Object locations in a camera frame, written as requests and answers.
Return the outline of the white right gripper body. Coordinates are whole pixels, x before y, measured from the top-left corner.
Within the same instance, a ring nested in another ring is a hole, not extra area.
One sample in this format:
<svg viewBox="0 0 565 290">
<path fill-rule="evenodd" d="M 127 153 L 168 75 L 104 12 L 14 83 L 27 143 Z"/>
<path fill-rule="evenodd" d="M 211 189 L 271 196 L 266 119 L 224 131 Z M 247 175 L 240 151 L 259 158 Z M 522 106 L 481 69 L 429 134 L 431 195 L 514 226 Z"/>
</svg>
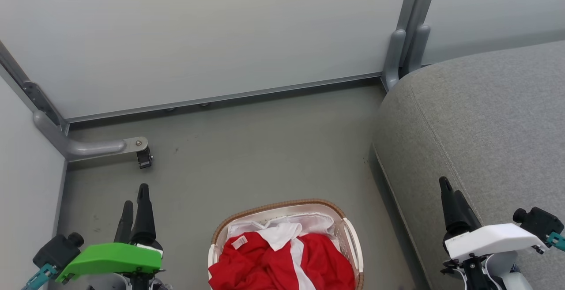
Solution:
<svg viewBox="0 0 565 290">
<path fill-rule="evenodd" d="M 450 238 L 444 244 L 450 258 L 458 262 L 532 247 L 539 248 L 541 253 L 549 250 L 537 236 L 513 223 L 484 226 Z"/>
</svg>

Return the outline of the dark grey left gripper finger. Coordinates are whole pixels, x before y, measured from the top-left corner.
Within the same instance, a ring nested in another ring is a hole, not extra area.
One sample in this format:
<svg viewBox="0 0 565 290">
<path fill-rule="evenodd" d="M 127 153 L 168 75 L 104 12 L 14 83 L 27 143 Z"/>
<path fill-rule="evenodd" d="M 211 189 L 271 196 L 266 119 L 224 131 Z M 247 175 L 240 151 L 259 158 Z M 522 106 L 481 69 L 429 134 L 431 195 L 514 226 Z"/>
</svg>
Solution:
<svg viewBox="0 0 565 290">
<path fill-rule="evenodd" d="M 142 183 L 137 195 L 137 212 L 130 234 L 131 245 L 148 246 L 157 251 L 163 247 L 157 241 L 154 223 L 153 204 L 150 200 L 149 185 Z"/>
<path fill-rule="evenodd" d="M 114 242 L 128 244 L 134 220 L 134 205 L 132 201 L 125 201 L 121 218 L 119 220 Z"/>
</svg>

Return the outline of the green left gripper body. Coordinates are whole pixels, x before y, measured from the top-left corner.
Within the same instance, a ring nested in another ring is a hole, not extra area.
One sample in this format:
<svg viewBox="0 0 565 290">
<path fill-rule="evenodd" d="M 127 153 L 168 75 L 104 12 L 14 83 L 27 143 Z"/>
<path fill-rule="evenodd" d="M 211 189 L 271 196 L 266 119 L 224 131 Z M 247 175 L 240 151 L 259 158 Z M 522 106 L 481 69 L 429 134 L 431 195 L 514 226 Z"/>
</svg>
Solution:
<svg viewBox="0 0 565 290">
<path fill-rule="evenodd" d="M 64 283 L 86 275 L 113 273 L 154 275 L 161 268 L 160 252 L 111 242 L 88 246 L 62 270 L 55 282 Z"/>
</svg>

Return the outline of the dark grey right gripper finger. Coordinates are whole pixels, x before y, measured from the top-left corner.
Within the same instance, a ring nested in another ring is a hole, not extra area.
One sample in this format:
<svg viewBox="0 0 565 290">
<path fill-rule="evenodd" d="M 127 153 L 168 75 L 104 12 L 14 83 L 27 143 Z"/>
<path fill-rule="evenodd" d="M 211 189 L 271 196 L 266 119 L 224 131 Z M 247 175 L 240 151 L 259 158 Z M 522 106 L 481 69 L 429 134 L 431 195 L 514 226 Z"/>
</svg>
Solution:
<svg viewBox="0 0 565 290">
<path fill-rule="evenodd" d="M 439 185 L 446 235 L 454 237 L 462 232 L 462 214 L 456 197 L 457 191 L 453 189 L 446 176 L 440 177 Z"/>
<path fill-rule="evenodd" d="M 477 230 L 482 227 L 480 220 L 477 218 L 474 210 L 468 203 L 461 191 L 455 191 L 455 198 L 460 208 L 460 212 L 464 217 L 465 222 L 468 224 L 469 232 Z"/>
</svg>

